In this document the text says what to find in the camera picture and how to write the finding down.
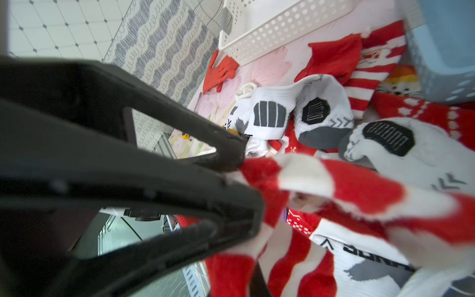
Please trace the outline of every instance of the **gray wavy pattern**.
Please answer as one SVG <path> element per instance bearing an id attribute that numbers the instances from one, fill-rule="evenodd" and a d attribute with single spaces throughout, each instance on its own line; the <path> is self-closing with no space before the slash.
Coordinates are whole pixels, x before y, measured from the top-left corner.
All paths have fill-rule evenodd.
<path id="1" fill-rule="evenodd" d="M 136 77 L 142 77 L 145 71 L 145 65 L 155 58 L 157 54 L 157 45 L 162 41 L 168 34 L 169 27 L 168 24 L 170 20 L 177 14 L 178 8 L 180 7 L 180 1 L 172 1 L 171 5 L 160 15 L 160 20 L 158 24 L 158 30 L 156 30 L 149 39 L 147 50 L 138 57 L 137 64 L 133 75 Z M 179 50 L 183 44 L 183 36 L 191 30 L 195 16 L 193 13 L 189 13 L 188 19 L 185 24 L 177 31 L 176 42 L 174 46 Z"/>
<path id="2" fill-rule="evenodd" d="M 170 92 L 173 92 L 175 90 L 176 85 L 184 79 L 185 77 L 185 70 L 190 65 L 196 58 L 196 51 L 198 47 L 203 44 L 203 42 L 206 39 L 206 36 L 208 34 L 208 31 L 206 30 L 205 25 L 201 25 L 201 34 L 198 36 L 198 39 L 195 39 L 191 43 L 191 48 L 189 54 L 180 62 L 180 68 L 179 72 L 177 75 L 175 75 L 171 80 L 170 83 L 168 84 L 168 89 L 166 91 L 166 94 L 168 96 Z"/>
<path id="3" fill-rule="evenodd" d="M 169 97 L 174 97 L 174 94 L 179 95 L 177 101 L 186 105 L 206 74 L 209 59 L 218 47 L 218 40 L 198 20 L 192 10 L 187 8 L 183 16 L 183 9 L 180 8 L 182 0 L 162 0 L 161 7 L 163 8 L 158 10 L 153 5 L 156 0 L 137 1 L 139 11 L 129 20 L 124 20 L 127 33 L 125 37 L 117 41 L 112 64 L 124 68 L 127 58 L 130 59 L 127 57 L 127 52 L 138 45 L 140 28 L 150 21 L 156 23 L 157 29 L 146 37 L 148 41 L 144 52 L 136 58 L 133 75 L 148 82 L 152 87 L 160 89 L 163 75 L 171 74 L 169 81 L 163 81 L 166 86 L 164 93 Z M 180 20 L 172 22 L 171 20 L 178 14 L 180 14 Z"/>
<path id="4" fill-rule="evenodd" d="M 203 56 L 201 60 L 201 65 L 195 69 L 193 75 L 191 76 L 190 83 L 183 89 L 183 93 L 181 94 L 181 98 L 178 103 L 182 105 L 187 105 L 190 100 L 191 96 L 190 93 L 194 93 L 198 86 L 201 84 L 201 81 L 205 77 L 206 70 L 208 69 L 209 60 L 213 55 L 214 50 L 218 47 L 218 40 L 213 39 L 213 45 L 208 49 L 206 54 Z"/>
<path id="5" fill-rule="evenodd" d="M 129 32 L 124 39 L 117 43 L 117 47 L 115 49 L 115 57 L 112 60 L 112 64 L 119 67 L 122 67 L 124 65 L 127 50 L 130 49 L 133 45 L 137 44 L 139 28 L 147 22 L 150 16 L 150 4 L 152 2 L 153 0 L 140 1 L 139 13 L 134 15 L 128 22 Z"/>

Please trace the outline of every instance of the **white plastic basket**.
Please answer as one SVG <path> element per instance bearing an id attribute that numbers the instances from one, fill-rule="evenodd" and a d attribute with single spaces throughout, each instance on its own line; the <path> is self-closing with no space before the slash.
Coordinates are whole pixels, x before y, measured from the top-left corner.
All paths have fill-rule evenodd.
<path id="1" fill-rule="evenodd" d="M 245 65 L 351 12 L 360 0 L 224 0 L 232 17 L 219 50 Z"/>

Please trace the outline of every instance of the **patterned wallpaper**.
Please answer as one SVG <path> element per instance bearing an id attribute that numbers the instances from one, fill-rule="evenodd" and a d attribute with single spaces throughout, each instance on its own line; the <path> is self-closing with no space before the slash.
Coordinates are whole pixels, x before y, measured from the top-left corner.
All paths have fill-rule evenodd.
<path id="1" fill-rule="evenodd" d="M 217 46 L 183 0 L 133 0 L 104 62 L 187 106 Z"/>
<path id="2" fill-rule="evenodd" d="M 219 37 L 224 0 L 185 0 L 215 37 Z"/>

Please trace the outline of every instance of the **cartoon face on sock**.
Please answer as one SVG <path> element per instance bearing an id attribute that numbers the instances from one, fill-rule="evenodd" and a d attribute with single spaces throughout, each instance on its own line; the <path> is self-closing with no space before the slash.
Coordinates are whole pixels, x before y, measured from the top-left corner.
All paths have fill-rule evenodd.
<path id="1" fill-rule="evenodd" d="M 362 52 L 358 66 L 361 67 L 376 63 L 380 57 L 386 57 L 390 52 L 391 50 L 389 48 L 380 48 L 377 50 Z"/>
<path id="2" fill-rule="evenodd" d="M 419 82 L 399 82 L 399 83 L 390 83 L 383 81 L 376 88 L 376 91 L 383 92 L 386 94 L 393 94 L 404 97 L 416 97 L 423 98 L 420 83 Z"/>

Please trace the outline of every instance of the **red and white striped sock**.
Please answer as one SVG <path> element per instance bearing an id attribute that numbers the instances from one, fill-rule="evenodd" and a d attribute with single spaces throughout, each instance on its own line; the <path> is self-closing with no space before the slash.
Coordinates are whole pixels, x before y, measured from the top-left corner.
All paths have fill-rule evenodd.
<path id="1" fill-rule="evenodd" d="M 355 119 L 362 119 L 374 90 L 393 71 L 406 48 L 403 21 L 397 21 L 362 38 L 361 59 L 343 84 Z"/>
<path id="2" fill-rule="evenodd" d="M 404 25 L 400 20 L 366 38 L 351 34 L 308 46 L 312 56 L 295 81 L 312 74 L 335 76 L 346 90 L 355 119 L 362 119 L 374 90 L 393 71 L 406 48 Z"/>
<path id="3" fill-rule="evenodd" d="M 336 278 L 337 262 L 331 253 L 297 229 L 278 224 L 288 203 L 301 205 L 300 210 L 315 212 L 354 232 L 367 230 L 396 246 L 412 264 L 431 271 L 460 268 L 458 274 L 433 275 L 437 282 L 421 278 L 415 293 L 405 296 L 440 296 L 444 292 L 440 284 L 447 283 L 448 287 L 454 275 L 462 277 L 468 273 L 467 267 L 471 273 L 475 266 L 475 197 L 406 186 L 365 168 L 298 154 L 248 159 L 230 177 L 257 188 L 266 202 L 266 213 L 255 238 L 206 260 L 212 297 L 248 296 L 257 261 L 275 297 L 349 297 L 358 290 L 361 296 L 395 297 L 397 289 L 389 294 L 384 289 L 366 294 L 358 284 L 348 283 L 354 278 L 347 278 L 347 282 Z M 409 269 L 384 260 L 385 255 L 376 257 L 355 247 L 350 253 L 363 261 L 379 259 L 389 266 Z M 401 283 L 401 278 L 393 279 Z"/>

